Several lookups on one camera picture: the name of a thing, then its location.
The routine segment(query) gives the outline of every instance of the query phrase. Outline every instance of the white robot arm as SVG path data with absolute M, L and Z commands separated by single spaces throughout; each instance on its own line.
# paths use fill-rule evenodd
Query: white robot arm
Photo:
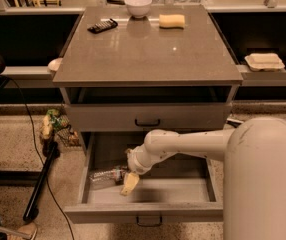
M 144 174 L 176 153 L 224 161 L 224 239 L 286 239 L 285 120 L 255 118 L 207 133 L 152 131 L 128 152 L 129 168 Z

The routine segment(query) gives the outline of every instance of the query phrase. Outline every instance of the closed drawer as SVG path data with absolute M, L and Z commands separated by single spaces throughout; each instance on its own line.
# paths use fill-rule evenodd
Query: closed drawer
M 230 111 L 225 103 L 66 105 L 69 120 L 80 132 L 222 129 Z
M 141 176 L 134 191 L 120 195 L 122 185 L 107 181 L 93 185 L 90 175 L 115 165 L 126 165 L 127 148 L 143 143 L 144 134 L 92 133 L 80 184 L 78 204 L 64 209 L 73 223 L 137 223 L 222 221 L 209 160 L 178 154 Z

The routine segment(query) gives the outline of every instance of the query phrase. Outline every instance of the black cable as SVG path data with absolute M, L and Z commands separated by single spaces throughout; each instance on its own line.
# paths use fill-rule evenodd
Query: black cable
M 27 111 L 27 113 L 28 113 L 28 115 L 29 115 L 29 118 L 30 118 L 30 121 L 31 121 L 31 124 L 32 124 L 33 142 L 34 142 L 35 151 L 36 151 L 37 155 L 39 156 L 42 165 L 44 165 L 42 156 L 40 155 L 40 152 L 39 152 L 39 150 L 37 149 L 34 122 L 33 122 L 33 118 L 32 118 L 30 109 L 29 109 L 29 107 L 27 106 L 27 103 L 26 103 L 26 101 L 25 101 L 24 94 L 23 94 L 23 92 L 22 92 L 20 86 L 17 84 L 17 82 L 16 82 L 14 79 L 12 79 L 12 78 L 10 78 L 10 77 L 8 77 L 8 76 L 0 76 L 0 77 L 4 77 L 4 78 L 7 78 L 7 79 L 11 80 L 11 81 L 15 84 L 15 86 L 18 88 L 18 90 L 19 90 L 19 92 L 20 92 L 20 95 L 21 95 L 21 97 L 22 97 L 23 104 L 24 104 L 24 106 L 25 106 L 25 108 L 26 108 L 26 111 Z M 68 227 L 69 227 L 69 230 L 70 230 L 70 232 L 71 232 L 72 239 L 74 240 L 75 238 L 74 238 L 74 234 L 73 234 L 73 230 L 72 230 L 70 221 L 69 221 L 69 219 L 67 218 L 66 214 L 63 212 L 63 210 L 62 210 L 61 206 L 59 205 L 59 203 L 57 202 L 57 200 L 56 200 L 56 198 L 55 198 L 55 196 L 54 196 L 54 194 L 53 194 L 53 192 L 52 192 L 52 189 L 51 189 L 51 187 L 50 187 L 50 184 L 49 184 L 49 181 L 48 181 L 48 177 L 46 178 L 46 184 L 47 184 L 47 187 L 48 187 L 48 189 L 49 189 L 49 192 L 50 192 L 50 194 L 51 194 L 51 196 L 52 196 L 52 198 L 53 198 L 53 201 L 55 202 L 56 206 L 58 207 L 58 209 L 60 210 L 60 212 L 63 214 L 63 216 L 64 216 L 64 218 L 65 218 L 65 220 L 66 220 L 66 222 L 67 222 L 67 225 L 68 225 Z

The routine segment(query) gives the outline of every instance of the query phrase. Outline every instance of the bowl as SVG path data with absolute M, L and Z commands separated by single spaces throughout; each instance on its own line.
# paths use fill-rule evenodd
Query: bowl
M 128 12 L 134 18 L 143 18 L 151 8 L 152 0 L 124 0 Z

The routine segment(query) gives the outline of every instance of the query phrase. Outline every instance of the drawer handle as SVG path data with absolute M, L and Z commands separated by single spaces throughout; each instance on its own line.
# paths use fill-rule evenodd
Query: drawer handle
M 139 216 L 136 217 L 136 224 L 140 227 L 160 227 L 163 224 L 162 216 L 160 216 L 160 222 L 154 223 L 154 224 L 148 224 L 148 223 L 141 223 Z
M 155 127 L 161 124 L 161 120 L 157 119 L 155 123 L 139 123 L 137 119 L 135 119 L 135 125 L 139 127 Z

